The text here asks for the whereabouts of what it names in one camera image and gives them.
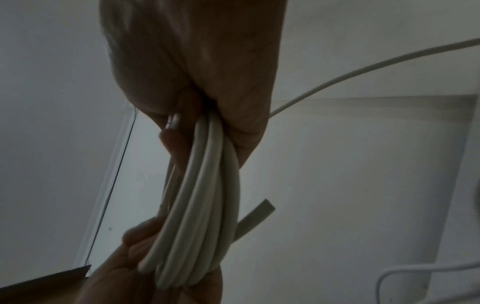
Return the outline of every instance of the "bundled cord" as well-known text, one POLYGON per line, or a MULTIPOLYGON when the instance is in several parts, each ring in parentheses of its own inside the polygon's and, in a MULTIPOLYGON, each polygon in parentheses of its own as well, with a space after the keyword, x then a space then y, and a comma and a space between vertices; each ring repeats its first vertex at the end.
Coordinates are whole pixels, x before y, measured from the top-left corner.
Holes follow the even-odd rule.
MULTIPOLYGON (((270 118, 301 100, 339 82, 400 62, 480 45, 480 38, 429 48, 388 59, 329 80, 271 112, 270 118)), ((192 285, 219 266, 230 245, 269 216, 274 208, 265 200, 237 224, 240 203, 239 164, 231 140, 223 133, 218 114, 210 110, 195 125, 186 173, 182 178, 170 160, 159 216, 165 224, 147 256, 138 265, 142 273, 155 271, 158 288, 192 285)), ((380 286, 393 273, 455 271, 480 267, 480 261, 452 265, 411 265, 385 270, 380 286)), ((423 301, 439 304, 479 297, 480 290, 423 301)))

